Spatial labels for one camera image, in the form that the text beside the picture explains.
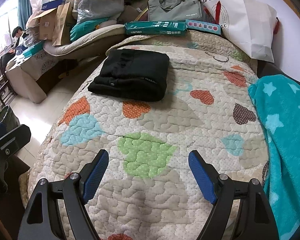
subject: metal screw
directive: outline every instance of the metal screw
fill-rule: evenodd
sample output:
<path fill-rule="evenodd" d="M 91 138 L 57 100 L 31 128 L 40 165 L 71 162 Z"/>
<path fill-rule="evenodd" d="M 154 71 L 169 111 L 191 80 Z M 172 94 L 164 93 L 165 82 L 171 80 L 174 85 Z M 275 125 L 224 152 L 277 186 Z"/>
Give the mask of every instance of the metal screw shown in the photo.
<path fill-rule="evenodd" d="M 258 185 L 258 184 L 259 184 L 259 180 L 257 180 L 257 179 L 252 179 L 252 183 L 253 183 L 254 185 Z"/>
<path fill-rule="evenodd" d="M 40 179 L 40 180 L 39 180 L 39 184 L 40 184 L 40 185 L 43 185 L 43 184 L 45 184 L 45 183 L 46 183 L 46 179 Z"/>
<path fill-rule="evenodd" d="M 72 173 L 70 179 L 77 179 L 79 177 L 78 173 Z"/>
<path fill-rule="evenodd" d="M 219 178 L 222 179 L 222 180 L 227 180 L 228 176 L 227 176 L 227 174 L 222 173 L 222 174 L 219 175 Z"/>

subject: quilted bedspread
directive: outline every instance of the quilted bedspread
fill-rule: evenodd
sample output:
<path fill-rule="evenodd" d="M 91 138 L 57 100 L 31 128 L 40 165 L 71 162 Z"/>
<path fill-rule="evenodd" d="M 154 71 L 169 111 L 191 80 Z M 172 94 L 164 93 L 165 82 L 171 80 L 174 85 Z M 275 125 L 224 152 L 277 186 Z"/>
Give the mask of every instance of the quilted bedspread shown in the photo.
<path fill-rule="evenodd" d="M 166 95 L 138 102 L 88 92 L 102 64 L 82 84 L 53 125 L 29 172 L 30 196 L 40 178 L 62 180 L 106 149 L 110 161 L 86 209 L 104 240 L 192 240 L 212 205 L 188 165 L 198 150 L 219 173 L 263 181 L 268 150 L 248 95 L 256 61 L 218 36 L 139 35 L 111 49 L 143 49 L 170 57 Z M 239 203 L 234 202 L 234 222 Z M 64 203 L 60 213 L 74 239 Z"/>

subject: black hair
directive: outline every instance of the black hair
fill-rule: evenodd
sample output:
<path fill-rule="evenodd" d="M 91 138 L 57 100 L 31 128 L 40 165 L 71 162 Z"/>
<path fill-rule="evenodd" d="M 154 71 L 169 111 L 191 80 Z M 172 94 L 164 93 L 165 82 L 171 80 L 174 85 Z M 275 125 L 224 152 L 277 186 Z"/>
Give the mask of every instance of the black hair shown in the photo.
<path fill-rule="evenodd" d="M 23 31 L 23 29 L 20 26 L 14 28 L 14 30 L 12 32 L 12 37 L 13 38 L 16 36 L 16 34 L 18 33 L 18 31 Z"/>

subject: white tile floor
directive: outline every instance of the white tile floor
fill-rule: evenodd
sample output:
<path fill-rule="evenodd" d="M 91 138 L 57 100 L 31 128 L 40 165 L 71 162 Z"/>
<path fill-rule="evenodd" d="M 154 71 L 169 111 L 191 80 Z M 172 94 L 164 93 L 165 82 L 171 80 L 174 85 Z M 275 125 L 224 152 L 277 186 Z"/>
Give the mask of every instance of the white tile floor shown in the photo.
<path fill-rule="evenodd" d="M 30 142 L 17 153 L 17 156 L 30 167 L 34 164 L 40 145 L 63 108 L 96 66 L 98 65 L 92 64 L 78 75 L 62 79 L 40 104 L 32 103 L 20 96 L 10 103 L 20 123 L 27 125 L 31 131 Z"/>

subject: teal box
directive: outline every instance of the teal box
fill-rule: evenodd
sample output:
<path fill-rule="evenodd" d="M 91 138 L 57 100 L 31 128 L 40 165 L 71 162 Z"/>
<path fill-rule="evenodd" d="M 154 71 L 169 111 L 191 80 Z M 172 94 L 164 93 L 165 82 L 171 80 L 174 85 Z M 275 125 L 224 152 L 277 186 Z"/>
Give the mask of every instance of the teal box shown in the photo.
<path fill-rule="evenodd" d="M 166 34 L 166 35 L 185 35 L 187 26 L 185 22 L 129 22 L 125 23 L 128 35 L 139 34 Z"/>
<path fill-rule="evenodd" d="M 26 49 L 24 52 L 23 52 L 23 55 L 25 56 L 25 58 L 27 57 L 31 57 L 35 54 L 37 54 L 40 50 L 43 49 L 43 43 L 44 41 L 40 41 L 39 43 L 29 47 L 28 49 Z"/>
<path fill-rule="evenodd" d="M 221 26 L 213 23 L 206 23 L 194 20 L 186 20 L 187 28 L 202 32 L 209 32 L 216 35 L 221 35 Z"/>

